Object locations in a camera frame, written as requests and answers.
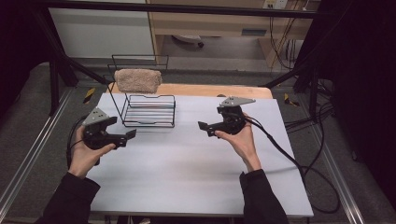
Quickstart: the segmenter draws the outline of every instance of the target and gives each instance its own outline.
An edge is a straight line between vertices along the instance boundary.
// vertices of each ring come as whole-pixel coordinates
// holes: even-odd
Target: hand
[[[85,178],[87,173],[96,164],[96,162],[109,152],[111,149],[116,147],[114,144],[109,144],[102,148],[93,150],[87,147],[82,141],[84,134],[84,126],[81,126],[76,131],[76,144],[72,149],[72,162],[69,168],[69,173],[77,176],[78,178]]]
[[[247,122],[238,134],[231,135],[222,131],[215,131],[215,135],[228,141],[233,146],[233,149],[242,158],[249,172],[262,168],[254,145],[251,123]]]

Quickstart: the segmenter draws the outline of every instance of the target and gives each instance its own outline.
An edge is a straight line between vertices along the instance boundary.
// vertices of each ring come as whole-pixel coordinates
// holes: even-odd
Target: dish rack
[[[117,93],[125,95],[123,103],[119,97],[115,97],[114,87],[116,80],[114,72],[117,69],[129,67],[129,64],[108,64],[110,75],[104,75],[107,80],[112,81],[107,85],[108,92],[120,115],[125,127],[175,127],[176,99],[174,95],[151,95],[135,93]]]

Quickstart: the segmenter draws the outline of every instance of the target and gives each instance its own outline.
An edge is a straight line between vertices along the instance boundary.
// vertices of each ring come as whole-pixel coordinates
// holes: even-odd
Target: wall
[[[96,0],[146,3],[145,0]],[[110,58],[112,54],[153,54],[147,12],[51,8],[66,54]]]

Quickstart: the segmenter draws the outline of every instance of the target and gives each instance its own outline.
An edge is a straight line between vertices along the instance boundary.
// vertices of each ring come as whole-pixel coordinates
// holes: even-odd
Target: white table
[[[124,94],[113,94],[120,104]],[[118,215],[240,217],[244,200],[239,175],[246,166],[228,142],[208,137],[197,121],[221,122],[217,106],[224,98],[176,96],[175,128],[137,129],[127,147],[106,154],[88,177],[101,189],[92,211]],[[98,107],[109,116],[118,116],[109,93]],[[292,157],[276,100],[258,99],[242,105],[257,119]],[[126,133],[119,122],[109,133]],[[264,133],[253,128],[263,170],[288,217],[312,217],[313,212],[299,172],[270,143]]]

